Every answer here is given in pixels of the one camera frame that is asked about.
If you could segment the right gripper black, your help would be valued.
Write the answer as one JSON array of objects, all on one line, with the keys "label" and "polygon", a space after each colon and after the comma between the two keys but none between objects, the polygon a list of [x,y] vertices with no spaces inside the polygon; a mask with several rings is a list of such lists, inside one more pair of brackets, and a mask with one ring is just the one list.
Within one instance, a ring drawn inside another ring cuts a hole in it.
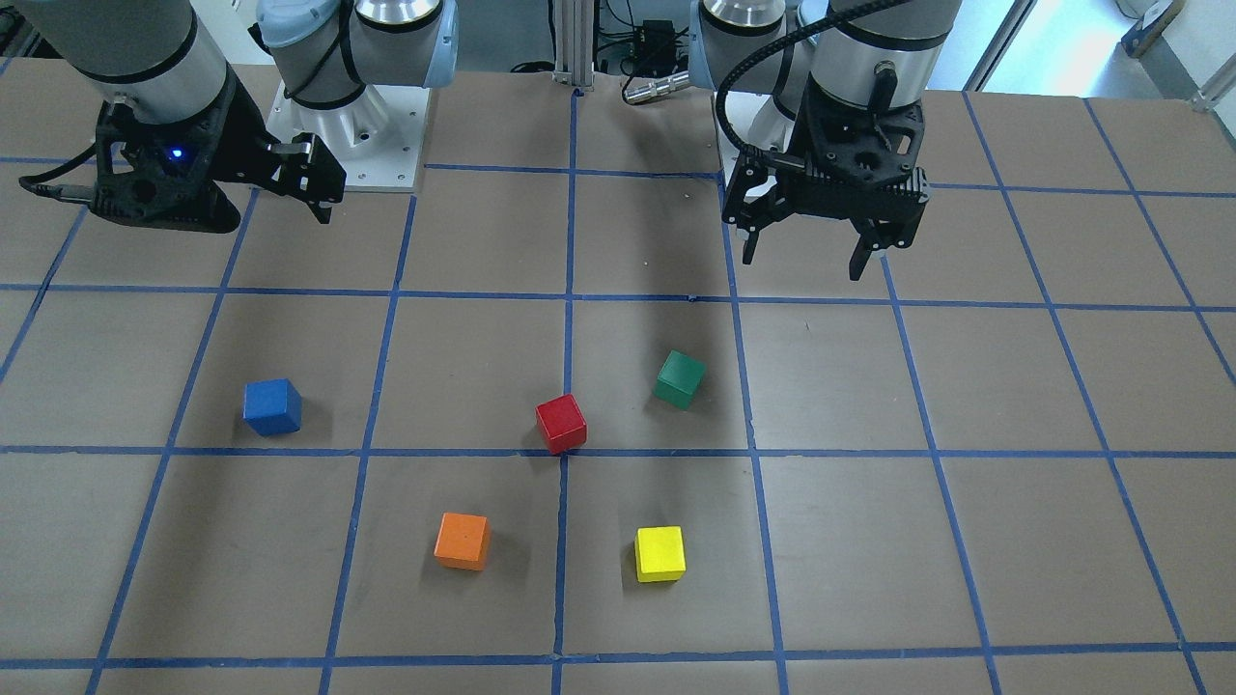
[{"label": "right gripper black", "polygon": [[346,171],[316,134],[277,142],[239,82],[226,75],[219,96],[200,113],[164,125],[138,122],[124,104],[105,104],[96,119],[93,215],[124,226],[229,234],[241,211],[220,183],[248,183],[295,198],[319,224],[344,202]]}]

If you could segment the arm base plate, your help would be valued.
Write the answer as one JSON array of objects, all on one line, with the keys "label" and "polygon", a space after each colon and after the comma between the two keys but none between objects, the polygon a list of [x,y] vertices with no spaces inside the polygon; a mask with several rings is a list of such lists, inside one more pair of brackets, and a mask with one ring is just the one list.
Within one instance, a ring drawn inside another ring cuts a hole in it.
[{"label": "arm base plate", "polygon": [[281,140],[323,137],[346,173],[346,192],[414,193],[434,92],[420,87],[367,85],[344,108],[314,110],[274,93],[266,127]]},{"label": "arm base plate", "polygon": [[[730,92],[726,96],[726,119],[730,129],[742,137],[743,141],[763,151],[776,151],[785,153],[792,127],[794,117],[777,108],[777,100],[769,94],[753,94],[745,92]],[[721,157],[718,179],[729,182],[735,168],[749,169],[764,166],[756,158],[753,162],[742,162],[742,151],[726,136],[721,119],[714,116],[716,122],[716,150]]]}]

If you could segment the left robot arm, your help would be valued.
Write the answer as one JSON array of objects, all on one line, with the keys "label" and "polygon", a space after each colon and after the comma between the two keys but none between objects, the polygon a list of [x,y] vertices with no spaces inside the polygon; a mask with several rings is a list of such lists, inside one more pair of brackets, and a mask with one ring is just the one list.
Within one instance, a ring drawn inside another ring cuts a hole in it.
[{"label": "left robot arm", "polygon": [[688,79],[735,150],[722,220],[751,263],[786,216],[852,223],[849,277],[908,249],[929,202],[922,96],[957,1],[696,1]]}]

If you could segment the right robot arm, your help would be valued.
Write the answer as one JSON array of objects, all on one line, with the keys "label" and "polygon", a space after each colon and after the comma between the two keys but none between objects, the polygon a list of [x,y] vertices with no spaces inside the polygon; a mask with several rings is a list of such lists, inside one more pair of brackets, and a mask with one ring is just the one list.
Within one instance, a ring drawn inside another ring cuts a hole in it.
[{"label": "right robot arm", "polygon": [[454,1],[19,1],[103,98],[91,142],[19,185],[124,226],[227,234],[222,184],[302,202],[412,193]]}]

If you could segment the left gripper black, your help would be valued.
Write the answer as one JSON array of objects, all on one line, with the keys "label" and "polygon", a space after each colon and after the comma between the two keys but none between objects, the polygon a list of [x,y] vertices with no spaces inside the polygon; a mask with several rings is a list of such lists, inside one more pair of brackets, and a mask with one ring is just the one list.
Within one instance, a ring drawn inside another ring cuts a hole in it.
[{"label": "left gripper black", "polygon": [[742,155],[726,184],[722,220],[743,237],[742,263],[753,263],[763,230],[791,214],[852,221],[854,282],[873,255],[913,245],[929,199],[917,164],[923,135],[920,100],[871,113],[808,83],[786,153]]}]

